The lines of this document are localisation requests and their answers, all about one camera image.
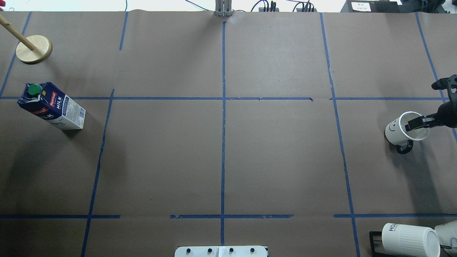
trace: barcode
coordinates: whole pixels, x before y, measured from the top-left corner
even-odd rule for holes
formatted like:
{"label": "barcode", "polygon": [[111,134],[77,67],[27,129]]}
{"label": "barcode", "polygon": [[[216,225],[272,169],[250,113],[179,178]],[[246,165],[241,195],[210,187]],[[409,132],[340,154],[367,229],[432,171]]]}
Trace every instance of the barcode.
{"label": "barcode", "polygon": [[81,108],[80,117],[81,117],[81,118],[84,118],[84,115],[85,115],[85,110]]}

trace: gray metal bracket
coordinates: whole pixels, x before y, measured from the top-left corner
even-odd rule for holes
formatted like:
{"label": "gray metal bracket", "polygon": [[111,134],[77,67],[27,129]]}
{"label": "gray metal bracket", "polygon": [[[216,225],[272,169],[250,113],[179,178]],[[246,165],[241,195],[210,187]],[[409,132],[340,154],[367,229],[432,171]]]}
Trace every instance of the gray metal bracket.
{"label": "gray metal bracket", "polygon": [[232,14],[232,0],[216,0],[216,16],[230,17]]}

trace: milk carton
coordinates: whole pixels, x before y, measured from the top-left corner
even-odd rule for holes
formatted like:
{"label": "milk carton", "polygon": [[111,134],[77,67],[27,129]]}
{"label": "milk carton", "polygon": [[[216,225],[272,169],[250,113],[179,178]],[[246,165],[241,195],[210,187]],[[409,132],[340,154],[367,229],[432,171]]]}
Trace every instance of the milk carton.
{"label": "milk carton", "polygon": [[51,82],[26,84],[17,104],[61,130],[84,126],[85,109]]}

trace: wooden dowel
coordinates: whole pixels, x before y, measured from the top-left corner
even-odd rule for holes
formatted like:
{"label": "wooden dowel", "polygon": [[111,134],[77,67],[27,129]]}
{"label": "wooden dowel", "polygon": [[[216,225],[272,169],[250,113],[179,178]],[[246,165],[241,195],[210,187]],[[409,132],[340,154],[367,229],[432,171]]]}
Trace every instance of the wooden dowel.
{"label": "wooden dowel", "polygon": [[13,36],[15,36],[19,41],[21,41],[28,49],[31,51],[35,50],[36,47],[24,36],[22,35],[11,23],[9,23],[2,15],[0,15],[0,24],[5,27]]}

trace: green cap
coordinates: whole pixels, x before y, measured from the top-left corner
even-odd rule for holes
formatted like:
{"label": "green cap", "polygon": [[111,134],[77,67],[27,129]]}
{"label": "green cap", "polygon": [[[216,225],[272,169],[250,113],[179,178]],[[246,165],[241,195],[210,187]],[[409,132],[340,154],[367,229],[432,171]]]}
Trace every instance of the green cap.
{"label": "green cap", "polygon": [[31,84],[28,89],[28,93],[31,96],[36,96],[41,92],[41,89],[43,89],[40,85],[38,84]]}

